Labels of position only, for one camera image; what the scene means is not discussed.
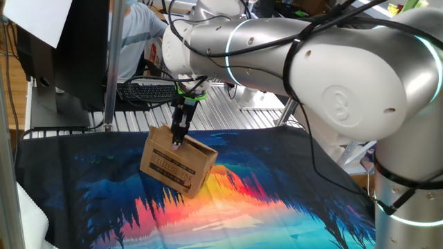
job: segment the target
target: black cable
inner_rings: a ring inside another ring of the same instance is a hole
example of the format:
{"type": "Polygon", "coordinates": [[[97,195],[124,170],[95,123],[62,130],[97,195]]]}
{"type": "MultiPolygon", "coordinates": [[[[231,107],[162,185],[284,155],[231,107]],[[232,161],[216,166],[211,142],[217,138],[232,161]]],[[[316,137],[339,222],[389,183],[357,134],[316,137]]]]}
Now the black cable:
{"type": "Polygon", "coordinates": [[[11,36],[9,35],[9,27],[11,27],[12,31],[14,32],[14,27],[12,27],[12,24],[11,24],[10,21],[9,21],[9,23],[6,25],[6,35],[8,36],[8,41],[9,41],[9,44],[11,45],[11,53],[12,53],[12,56],[14,56],[15,59],[19,60],[19,56],[16,55],[16,52],[14,52],[14,46],[13,46],[14,44],[12,43],[11,36]]]}
{"type": "Polygon", "coordinates": [[[379,26],[385,26],[388,28],[394,28],[394,29],[403,31],[405,33],[408,33],[409,35],[421,37],[422,39],[425,39],[426,41],[430,42],[432,45],[443,50],[443,41],[440,41],[438,38],[432,36],[429,33],[424,32],[422,30],[419,30],[417,28],[414,28],[414,27],[406,25],[406,24],[397,23],[395,21],[388,21],[388,20],[382,20],[382,19],[371,19],[371,18],[365,18],[365,17],[354,17],[352,19],[348,19],[348,20],[344,21],[343,24],[374,24],[374,25],[379,25],[379,26]]]}
{"type": "Polygon", "coordinates": [[[173,101],[175,98],[177,98],[178,96],[175,96],[173,98],[168,98],[168,99],[164,99],[164,100],[148,100],[148,99],[144,99],[141,98],[140,96],[136,95],[135,92],[132,91],[132,81],[137,80],[137,79],[151,79],[151,80],[163,80],[163,81],[167,81],[167,82],[193,82],[195,80],[202,80],[202,79],[207,79],[207,76],[199,76],[196,79],[170,79],[170,78],[164,78],[164,77],[156,77],[156,76],[135,76],[135,77],[131,77],[128,80],[126,80],[123,84],[127,84],[128,85],[128,89],[129,89],[129,93],[136,99],[140,100],[140,101],[144,101],[144,102],[148,102],[148,103],[164,103],[164,102],[170,102],[173,101]]]}
{"type": "Polygon", "coordinates": [[[408,201],[417,190],[424,187],[426,184],[429,184],[431,181],[443,176],[443,169],[434,173],[433,176],[428,178],[427,180],[417,184],[417,186],[408,189],[404,194],[402,194],[391,206],[387,206],[385,203],[376,200],[376,202],[383,208],[383,211],[387,215],[393,215],[406,201],[408,201]]]}
{"type": "Polygon", "coordinates": [[[234,96],[233,96],[233,97],[230,96],[230,91],[228,90],[228,96],[229,96],[229,98],[232,99],[232,100],[233,100],[233,99],[235,98],[235,96],[237,95],[237,86],[238,86],[238,85],[235,85],[235,90],[234,90],[234,96]]]}
{"type": "Polygon", "coordinates": [[[14,116],[14,122],[15,122],[15,133],[16,133],[16,142],[15,142],[15,155],[14,155],[14,164],[17,162],[17,152],[19,148],[19,119],[17,117],[17,112],[15,111],[14,106],[14,100],[12,98],[12,89],[11,89],[11,82],[9,78],[9,54],[8,54],[8,43],[6,41],[6,28],[5,28],[5,21],[3,20],[3,13],[0,13],[0,19],[1,19],[1,29],[3,31],[3,44],[5,46],[5,61],[6,61],[6,86],[8,87],[8,95],[9,95],[9,102],[12,109],[12,115],[14,116]]]}
{"type": "Polygon", "coordinates": [[[156,9],[158,12],[161,12],[156,6],[151,5],[150,8],[156,9]]]}
{"type": "Polygon", "coordinates": [[[192,87],[188,92],[186,92],[186,94],[192,94],[195,91],[195,89],[197,89],[197,87],[201,86],[203,84],[203,82],[205,82],[205,80],[207,80],[207,79],[208,79],[208,76],[201,78],[200,81],[197,84],[195,84],[194,87],[192,87]]]}
{"type": "Polygon", "coordinates": [[[166,14],[166,13],[170,14],[171,13],[171,5],[170,5],[170,8],[169,8],[169,11],[166,12],[166,2],[165,2],[165,0],[161,0],[161,5],[162,5],[163,9],[161,9],[161,11],[159,11],[160,13],[162,13],[162,14],[166,14]]]}
{"type": "Polygon", "coordinates": [[[248,8],[248,4],[244,1],[244,0],[240,0],[240,2],[242,2],[243,6],[244,6],[244,14],[246,15],[247,19],[252,19],[252,14],[251,11],[248,8]]]}
{"type": "MultiPolygon", "coordinates": [[[[218,16],[215,16],[215,17],[211,17],[211,18],[204,19],[204,20],[199,20],[199,21],[191,21],[191,20],[186,20],[186,19],[175,19],[174,21],[170,22],[171,23],[171,29],[172,29],[172,27],[174,25],[174,22],[176,22],[176,21],[186,21],[186,22],[191,22],[191,23],[201,23],[201,22],[209,21],[209,20],[212,20],[212,19],[215,19],[215,18],[219,18],[219,17],[224,17],[224,18],[227,18],[227,19],[230,20],[230,17],[223,16],[223,15],[218,15],[218,16]]],[[[218,66],[220,68],[245,68],[245,69],[257,70],[257,71],[262,71],[264,73],[268,73],[270,75],[276,76],[276,77],[281,79],[280,75],[278,75],[276,73],[273,73],[271,71],[265,70],[265,69],[254,68],[254,67],[250,67],[250,66],[222,66],[222,65],[218,64],[217,62],[215,62],[213,59],[209,58],[207,55],[202,54],[202,56],[204,56],[206,59],[209,59],[215,66],[218,66]]]]}
{"type": "Polygon", "coordinates": [[[64,130],[64,131],[86,132],[86,131],[92,131],[93,129],[97,129],[97,128],[101,127],[102,125],[103,125],[103,120],[102,120],[102,122],[100,122],[99,124],[97,124],[96,126],[91,127],[91,128],[78,128],[78,127],[32,128],[32,129],[29,129],[29,130],[23,132],[23,134],[21,135],[20,141],[22,141],[26,135],[28,135],[29,133],[34,132],[34,131],[61,131],[61,130],[64,130]]]}
{"type": "MultiPolygon", "coordinates": [[[[175,1],[176,0],[172,0],[171,1],[170,8],[171,8],[172,4],[175,1]]],[[[336,9],[337,11],[340,10],[340,9],[344,10],[347,6],[349,6],[354,1],[355,0],[348,0],[343,5],[337,5],[336,7],[334,7],[334,9],[336,9]]],[[[361,13],[361,12],[363,12],[363,11],[365,11],[365,10],[367,10],[367,9],[377,5],[377,4],[380,4],[380,3],[384,2],[384,1],[387,1],[387,0],[374,0],[374,1],[371,1],[370,3],[367,3],[367,4],[365,4],[365,5],[361,6],[361,7],[353,10],[352,12],[349,12],[349,13],[345,14],[344,15],[345,18],[340,18],[339,22],[343,22],[346,19],[350,19],[350,18],[354,17],[355,15],[357,15],[357,14],[359,14],[359,13],[361,13]]],[[[170,16],[169,16],[169,19],[170,19],[172,33],[174,33],[181,41],[183,41],[183,37],[178,33],[178,31],[176,30],[175,26],[172,24],[172,20],[171,20],[170,16]]],[[[325,24],[325,26],[318,27],[317,29],[314,30],[313,34],[318,33],[320,31],[324,31],[324,30],[332,27],[333,25],[336,25],[336,24],[332,24],[331,25],[330,23],[332,23],[332,21],[327,23],[327,24],[325,24]]],[[[264,43],[264,44],[252,46],[252,47],[249,47],[249,48],[243,48],[241,50],[232,51],[232,52],[228,52],[228,53],[205,54],[205,53],[200,52],[197,49],[191,47],[187,41],[184,42],[184,45],[189,50],[191,50],[192,52],[194,52],[194,53],[196,53],[198,55],[205,56],[205,57],[211,57],[211,58],[219,58],[219,57],[230,57],[230,56],[235,56],[235,55],[242,55],[244,53],[250,53],[250,52],[257,51],[257,50],[261,50],[261,49],[265,49],[265,48],[270,48],[272,46],[279,46],[279,45],[283,45],[283,44],[288,44],[288,43],[291,43],[294,39],[297,39],[298,36],[299,36],[299,34],[292,35],[292,36],[289,36],[289,37],[284,37],[284,38],[281,38],[281,39],[277,39],[275,41],[270,41],[270,42],[267,42],[267,43],[264,43]]]]}
{"type": "Polygon", "coordinates": [[[376,6],[376,5],[379,5],[380,3],[386,2],[386,1],[387,0],[374,0],[374,1],[371,1],[371,2],[361,6],[359,8],[356,8],[355,10],[353,10],[353,11],[351,11],[349,13],[346,13],[346,14],[344,14],[344,15],[342,15],[342,16],[340,16],[340,17],[338,17],[338,18],[336,18],[336,19],[334,19],[334,20],[332,20],[332,21],[330,21],[330,22],[328,22],[328,23],[318,27],[317,29],[315,29],[312,32],[312,34],[316,34],[316,33],[322,32],[324,30],[327,30],[328,28],[331,28],[332,26],[335,26],[337,24],[341,24],[344,21],[347,21],[347,20],[357,16],[358,14],[364,12],[365,10],[370,9],[370,8],[372,8],[372,7],[376,6]]]}

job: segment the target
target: person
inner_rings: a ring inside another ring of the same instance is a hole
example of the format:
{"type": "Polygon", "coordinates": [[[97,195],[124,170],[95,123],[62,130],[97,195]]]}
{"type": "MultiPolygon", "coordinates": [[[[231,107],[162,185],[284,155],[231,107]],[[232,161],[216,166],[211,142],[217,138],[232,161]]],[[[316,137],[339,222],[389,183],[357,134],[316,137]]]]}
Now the person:
{"type": "MultiPolygon", "coordinates": [[[[112,6],[114,6],[114,0],[110,1],[108,36],[111,35],[112,6]]],[[[147,41],[151,38],[162,37],[167,26],[145,4],[137,0],[126,0],[122,49],[118,62],[119,77],[129,78],[136,73],[147,41]]]]}

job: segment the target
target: wire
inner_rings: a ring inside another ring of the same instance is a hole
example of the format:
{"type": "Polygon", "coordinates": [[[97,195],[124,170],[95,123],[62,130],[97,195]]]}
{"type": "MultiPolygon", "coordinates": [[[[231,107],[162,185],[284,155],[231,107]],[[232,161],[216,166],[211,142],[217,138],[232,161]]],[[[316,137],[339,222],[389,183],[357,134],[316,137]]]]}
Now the wire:
{"type": "Polygon", "coordinates": [[[244,14],[246,15],[246,18],[252,19],[252,14],[251,14],[251,11],[248,8],[248,4],[244,0],[240,0],[240,2],[244,6],[244,14]]]}
{"type": "Polygon", "coordinates": [[[232,99],[232,100],[233,100],[233,99],[235,98],[235,96],[237,95],[237,86],[238,86],[238,85],[235,85],[235,90],[234,90],[234,96],[233,96],[233,97],[230,96],[230,91],[228,90],[228,96],[229,96],[229,98],[232,99]]]}
{"type": "Polygon", "coordinates": [[[128,84],[128,89],[129,89],[129,93],[136,99],[140,100],[140,101],[144,101],[144,102],[148,102],[148,103],[167,103],[167,102],[171,102],[173,100],[175,100],[176,98],[179,97],[179,95],[177,94],[177,96],[174,96],[173,98],[168,98],[168,99],[164,99],[164,100],[152,100],[152,99],[144,99],[141,98],[140,96],[136,95],[135,92],[132,91],[132,81],[137,80],[137,79],[152,79],[152,80],[163,80],[163,81],[168,81],[168,82],[193,82],[196,80],[202,80],[202,79],[207,79],[207,76],[199,76],[197,77],[195,80],[194,79],[170,79],[170,78],[164,78],[164,77],[156,77],[156,76],[135,76],[135,77],[131,77],[128,80],[126,80],[123,84],[128,84]]]}
{"type": "Polygon", "coordinates": [[[19,56],[16,55],[16,52],[14,52],[14,46],[13,46],[14,44],[12,43],[11,36],[10,36],[10,34],[9,34],[9,27],[11,27],[12,32],[14,33],[13,36],[14,36],[14,40],[15,40],[15,31],[14,31],[14,27],[12,26],[11,21],[9,21],[8,25],[6,25],[6,34],[7,34],[7,36],[8,36],[9,44],[11,44],[11,52],[12,52],[12,55],[14,56],[15,59],[19,60],[19,56]]]}
{"type": "Polygon", "coordinates": [[[14,122],[15,122],[15,135],[16,135],[16,141],[15,141],[15,155],[14,155],[14,164],[17,162],[17,152],[19,148],[19,119],[17,117],[17,112],[15,111],[14,106],[14,100],[12,98],[12,89],[11,89],[11,82],[9,77],[9,54],[8,54],[8,43],[6,42],[6,29],[5,29],[5,21],[3,20],[3,13],[0,13],[1,18],[1,29],[3,31],[3,44],[5,46],[6,54],[5,54],[5,61],[6,61],[6,86],[8,87],[8,95],[9,95],[9,102],[11,105],[12,115],[14,116],[14,122]]]}
{"type": "MultiPolygon", "coordinates": [[[[219,17],[225,17],[225,18],[230,20],[230,17],[223,16],[223,15],[218,15],[218,16],[215,16],[215,17],[211,17],[211,18],[204,19],[204,20],[199,20],[199,21],[192,21],[192,20],[186,20],[186,19],[175,19],[174,21],[170,22],[171,23],[171,30],[172,30],[172,27],[174,26],[174,22],[176,22],[176,21],[186,21],[186,22],[191,22],[191,23],[201,23],[201,22],[210,21],[212,19],[219,18],[219,17]]],[[[213,59],[209,58],[206,54],[202,54],[201,56],[204,56],[206,59],[209,59],[215,66],[218,66],[220,68],[245,68],[245,69],[251,69],[251,70],[256,70],[256,71],[262,71],[264,73],[268,73],[270,75],[276,76],[276,77],[278,77],[280,79],[282,78],[280,75],[278,75],[276,73],[273,73],[271,71],[265,70],[265,69],[254,68],[254,67],[250,67],[250,66],[222,66],[222,65],[218,64],[217,62],[215,62],[213,59]]]]}
{"type": "Polygon", "coordinates": [[[422,30],[419,30],[417,28],[414,28],[412,26],[397,23],[395,21],[388,21],[388,20],[382,20],[382,19],[371,19],[371,18],[365,18],[365,17],[354,17],[352,19],[348,19],[344,22],[344,24],[374,24],[374,25],[380,25],[385,26],[388,28],[394,28],[400,31],[403,31],[405,33],[408,33],[409,35],[414,35],[421,37],[428,42],[430,42],[432,45],[438,47],[440,50],[443,50],[443,41],[440,41],[438,38],[432,36],[429,33],[426,33],[422,30]]]}
{"type": "Polygon", "coordinates": [[[150,8],[154,8],[154,9],[156,9],[158,12],[160,12],[160,10],[159,10],[156,6],[151,5],[150,8]]]}
{"type": "MultiPolygon", "coordinates": [[[[172,4],[173,4],[175,1],[176,1],[176,0],[171,0],[170,9],[171,9],[172,4]]],[[[326,15],[327,15],[328,17],[331,17],[331,16],[333,16],[333,15],[335,15],[335,14],[340,14],[341,11],[343,11],[344,9],[346,9],[346,8],[347,8],[350,4],[352,4],[354,1],[355,1],[355,0],[348,0],[348,1],[346,1],[343,5],[337,5],[336,7],[334,7],[333,11],[331,11],[330,13],[328,13],[328,14],[326,14],[326,15]]],[[[345,15],[344,15],[345,18],[340,18],[340,21],[345,21],[345,20],[347,20],[347,19],[350,19],[350,18],[354,17],[355,15],[357,15],[357,14],[359,14],[359,13],[361,13],[361,12],[363,12],[363,11],[365,11],[365,10],[367,10],[367,9],[369,9],[369,8],[371,8],[371,7],[375,6],[375,5],[377,5],[377,4],[383,3],[384,1],[387,1],[387,0],[375,0],[375,1],[371,1],[370,3],[367,3],[367,4],[365,4],[365,5],[361,6],[361,7],[359,7],[359,8],[357,8],[357,9],[353,10],[352,12],[349,12],[349,13],[345,14],[345,15]]],[[[172,33],[174,33],[174,34],[175,34],[175,35],[176,35],[181,41],[183,41],[183,37],[178,33],[178,31],[176,30],[174,24],[172,24],[172,20],[171,20],[171,17],[170,17],[170,16],[169,16],[169,20],[170,20],[170,24],[171,24],[171,31],[172,31],[172,33]]],[[[333,25],[335,25],[335,24],[332,24],[332,25],[329,24],[329,23],[328,23],[328,24],[325,24],[325,26],[321,26],[321,27],[319,27],[318,30],[314,30],[314,31],[313,31],[313,34],[318,33],[318,32],[320,32],[320,31],[324,31],[324,30],[326,30],[326,29],[332,27],[333,25]]],[[[243,48],[243,49],[241,49],[241,50],[232,51],[232,52],[228,52],[228,53],[211,53],[211,54],[205,54],[205,53],[200,52],[200,51],[198,51],[197,49],[191,47],[191,45],[189,45],[189,43],[188,43],[187,41],[185,41],[184,44],[185,44],[185,46],[186,46],[189,50],[191,50],[192,52],[194,52],[194,53],[196,53],[196,54],[198,54],[198,55],[205,56],[205,57],[211,57],[211,58],[220,58],[220,57],[230,57],[230,56],[235,56],[235,55],[242,55],[242,54],[244,54],[244,53],[250,53],[250,52],[257,51],[257,50],[262,50],[262,49],[265,49],[265,48],[270,48],[270,47],[272,47],[272,46],[279,46],[279,45],[283,45],[283,44],[288,44],[288,43],[293,42],[293,41],[294,41],[295,39],[297,39],[298,37],[299,37],[299,34],[296,34],[296,35],[292,35],[292,36],[289,36],[289,37],[284,37],[284,38],[281,38],[281,39],[277,39],[277,40],[275,40],[275,41],[270,41],[270,42],[267,42],[267,43],[264,43],[264,44],[260,44],[260,45],[252,46],[252,47],[249,47],[249,48],[243,48]]]]}
{"type": "Polygon", "coordinates": [[[66,131],[82,131],[82,132],[86,132],[86,131],[92,131],[93,129],[97,129],[99,127],[101,127],[103,125],[103,120],[102,122],[100,122],[99,124],[97,124],[94,127],[91,128],[78,128],[78,127],[64,127],[64,128],[60,128],[60,127],[56,127],[56,128],[32,128],[29,129],[25,132],[23,132],[23,134],[21,135],[20,141],[23,141],[24,137],[28,134],[30,134],[31,132],[35,132],[35,131],[60,131],[60,130],[66,130],[66,131]]]}

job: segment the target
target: table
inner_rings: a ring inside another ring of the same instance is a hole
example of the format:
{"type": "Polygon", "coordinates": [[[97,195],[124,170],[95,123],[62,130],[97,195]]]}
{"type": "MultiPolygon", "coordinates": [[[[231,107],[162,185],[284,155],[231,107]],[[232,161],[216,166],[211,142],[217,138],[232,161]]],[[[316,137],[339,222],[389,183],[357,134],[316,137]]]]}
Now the table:
{"type": "MultiPolygon", "coordinates": [[[[158,84],[152,80],[134,81],[139,84],[158,84]]],[[[31,100],[33,83],[28,84],[28,95],[26,103],[25,130],[30,129],[31,100]]],[[[172,124],[174,107],[165,104],[151,111],[116,111],[114,114],[113,131],[149,131],[151,125],[160,127],[162,124],[172,124]]],[[[229,99],[224,91],[222,83],[213,83],[208,92],[208,97],[200,102],[190,130],[223,130],[223,129],[263,129],[275,127],[274,120],[282,115],[281,111],[240,111],[229,99]]],[[[103,112],[90,112],[89,119],[92,126],[98,125],[103,120],[103,112]]],[[[290,117],[288,125],[301,126],[294,117],[290,117]]],[[[103,132],[99,127],[91,132],[103,132]]],[[[36,131],[27,135],[26,138],[44,138],[51,136],[64,136],[70,134],[81,134],[81,131],[36,131]]]]}

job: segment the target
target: blue fabric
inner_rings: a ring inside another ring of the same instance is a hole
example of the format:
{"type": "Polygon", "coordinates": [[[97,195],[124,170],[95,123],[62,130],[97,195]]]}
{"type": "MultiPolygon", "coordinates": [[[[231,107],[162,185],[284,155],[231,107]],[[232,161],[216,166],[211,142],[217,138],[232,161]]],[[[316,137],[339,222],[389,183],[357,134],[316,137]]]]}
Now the blue fabric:
{"type": "Polygon", "coordinates": [[[370,249],[374,203],[302,129],[191,131],[219,152],[193,199],[139,171],[147,133],[20,143],[17,181],[59,249],[370,249]]]}

